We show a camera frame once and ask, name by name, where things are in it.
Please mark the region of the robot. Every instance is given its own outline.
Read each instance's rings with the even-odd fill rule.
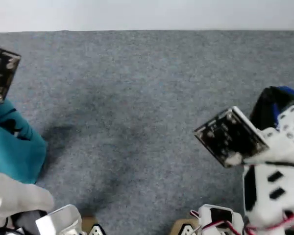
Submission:
[[[203,205],[190,212],[195,219],[177,221],[171,235],[294,234],[294,105],[277,123],[260,131],[234,106],[195,130],[224,167],[244,166],[247,221],[230,208]]]
[[[0,63],[0,103],[4,102],[19,59],[12,52],[0,51],[0,61],[6,62]],[[195,130],[195,136],[222,166],[244,167],[248,220],[244,222],[230,208],[203,205],[190,212],[193,219],[177,221],[170,235],[294,233],[294,91],[286,87],[267,91],[250,120],[233,106]],[[10,124],[5,128],[11,127],[10,133],[18,136],[21,129],[15,130],[15,124]],[[83,228],[86,220],[74,205],[47,213],[53,206],[47,190],[0,173],[0,235],[105,235],[92,220],[87,221],[87,230]]]

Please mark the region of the wire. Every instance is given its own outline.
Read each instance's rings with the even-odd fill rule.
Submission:
[[[281,223],[278,223],[274,226],[271,226],[271,227],[268,227],[268,228],[255,228],[255,227],[249,227],[249,226],[246,226],[246,232],[248,230],[254,230],[254,231],[271,231],[271,230],[274,230],[274,229],[277,229],[277,228],[280,228],[280,227],[283,227],[283,228],[290,228],[294,226],[294,215],[290,216],[289,218],[285,219],[284,221],[282,221]]]
[[[16,231],[14,229],[4,228],[4,227],[0,227],[0,233],[12,233],[16,235],[24,235],[20,233],[19,231]]]
[[[275,166],[291,166],[294,167],[294,163],[289,162],[243,162],[244,165],[258,165],[258,164],[264,164],[264,165],[275,165]]]
[[[200,228],[201,228],[201,225],[199,225],[197,228],[195,228],[194,231],[189,235],[192,235],[192,234],[196,233]]]
[[[209,229],[209,228],[212,228],[212,227],[216,227],[216,226],[219,226],[221,224],[226,224],[228,226],[228,228],[231,230],[232,233],[234,233],[235,235],[242,235],[240,234],[232,225],[232,223],[230,221],[227,221],[227,220],[220,220],[220,221],[217,221],[217,222],[211,222],[207,225],[205,225],[201,232],[205,231],[206,229]]]
[[[191,210],[190,215],[195,217],[196,219],[200,220],[199,213],[197,211]]]

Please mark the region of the teal cloth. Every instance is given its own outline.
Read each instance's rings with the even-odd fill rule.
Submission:
[[[0,104],[0,172],[22,183],[36,183],[47,144],[13,107]]]

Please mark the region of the white robot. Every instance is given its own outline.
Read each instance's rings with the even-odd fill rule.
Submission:
[[[224,167],[244,166],[248,220],[243,222],[242,216],[229,208],[204,205],[190,212],[194,219],[177,221],[171,235],[284,235],[294,231],[294,106],[281,113],[278,122],[277,128],[257,130],[234,106],[195,130],[195,136]],[[13,219],[6,218],[52,207],[48,191],[0,174],[1,233],[28,234],[22,226],[12,229]],[[34,224],[37,235],[86,235],[73,205],[41,213]],[[96,224],[89,234],[105,235]]]

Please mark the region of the red wire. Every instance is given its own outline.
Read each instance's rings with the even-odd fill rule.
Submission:
[[[280,223],[278,223],[278,224],[276,224],[276,225],[274,225],[272,227],[266,228],[265,230],[268,231],[268,230],[273,230],[273,229],[279,228],[279,227],[283,226],[284,224],[292,221],[293,219],[294,219],[294,215],[290,216],[286,220],[284,220],[284,221],[282,221],[282,222],[280,222]],[[259,230],[259,228],[255,228],[255,227],[246,227],[246,228],[247,228],[247,230],[248,229],[252,229],[252,230],[257,230],[258,229]]]

